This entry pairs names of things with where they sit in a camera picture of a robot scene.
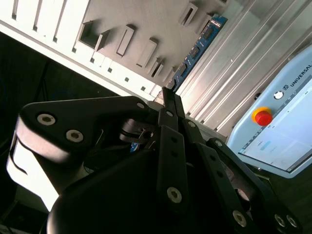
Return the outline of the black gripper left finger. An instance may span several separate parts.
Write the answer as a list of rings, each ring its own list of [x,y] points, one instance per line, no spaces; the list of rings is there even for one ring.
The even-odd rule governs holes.
[[[141,151],[156,153],[157,189],[188,193],[184,135],[171,90],[155,110],[141,99],[101,97],[31,103],[16,124],[16,164],[51,212],[72,184]]]

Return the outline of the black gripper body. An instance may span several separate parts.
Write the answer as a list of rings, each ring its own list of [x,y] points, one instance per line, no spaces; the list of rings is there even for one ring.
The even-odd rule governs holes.
[[[69,186],[47,220],[49,234],[231,234],[233,217],[200,156],[187,163],[188,193],[157,189],[156,153],[134,153]]]

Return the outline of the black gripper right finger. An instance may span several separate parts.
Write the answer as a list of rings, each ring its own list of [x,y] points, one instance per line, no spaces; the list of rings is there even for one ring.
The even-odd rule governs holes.
[[[275,193],[218,138],[205,141],[185,118],[180,96],[174,95],[178,123],[186,134],[191,159],[200,178],[216,197],[219,234],[300,234],[302,226]]]

